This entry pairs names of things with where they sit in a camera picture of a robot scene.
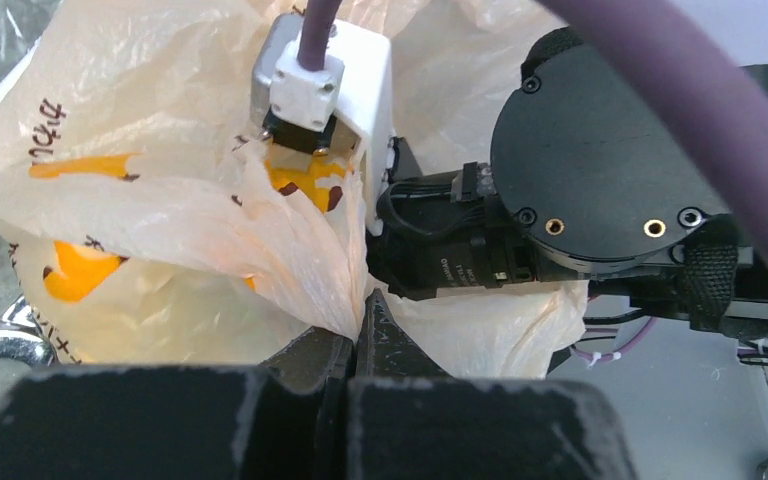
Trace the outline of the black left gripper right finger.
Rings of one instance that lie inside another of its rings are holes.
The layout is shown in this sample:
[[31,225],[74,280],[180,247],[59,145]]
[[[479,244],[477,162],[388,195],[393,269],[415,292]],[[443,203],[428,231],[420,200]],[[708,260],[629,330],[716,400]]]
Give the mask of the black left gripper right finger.
[[457,379],[374,291],[347,393],[351,479],[632,479],[621,421],[566,380]]

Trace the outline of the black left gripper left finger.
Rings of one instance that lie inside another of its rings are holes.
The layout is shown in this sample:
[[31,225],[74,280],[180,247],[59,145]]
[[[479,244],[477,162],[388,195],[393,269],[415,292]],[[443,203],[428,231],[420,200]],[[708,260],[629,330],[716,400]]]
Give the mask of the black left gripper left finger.
[[258,365],[58,366],[0,405],[0,479],[315,479],[350,339],[312,328]]

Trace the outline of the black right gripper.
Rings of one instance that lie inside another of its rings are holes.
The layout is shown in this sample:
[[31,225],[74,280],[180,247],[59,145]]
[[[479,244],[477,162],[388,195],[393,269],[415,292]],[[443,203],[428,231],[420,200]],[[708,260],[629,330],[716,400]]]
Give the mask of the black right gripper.
[[484,287],[581,279],[539,253],[496,194],[486,162],[425,175],[403,137],[376,203],[383,227],[368,234],[370,273],[390,292],[412,300],[443,288]]

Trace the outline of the translucent orange plastic bag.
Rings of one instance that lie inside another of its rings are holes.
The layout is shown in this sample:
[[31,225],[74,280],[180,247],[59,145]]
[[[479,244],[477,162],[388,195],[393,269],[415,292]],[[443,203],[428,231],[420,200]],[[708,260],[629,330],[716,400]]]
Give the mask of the translucent orange plastic bag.
[[489,149],[532,1],[348,1],[393,48],[385,130],[314,159],[258,138],[251,71],[288,1],[66,1],[0,101],[0,235],[62,361],[253,364],[310,327],[356,340],[372,155]]

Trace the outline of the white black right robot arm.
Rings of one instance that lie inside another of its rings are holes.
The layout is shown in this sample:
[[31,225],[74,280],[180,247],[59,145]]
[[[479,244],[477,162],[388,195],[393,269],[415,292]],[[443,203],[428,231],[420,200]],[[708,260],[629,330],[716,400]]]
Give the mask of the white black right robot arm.
[[487,161],[391,177],[367,238],[372,275],[413,300],[583,281],[627,297],[635,319],[768,338],[767,266],[636,92],[567,27],[520,71]]

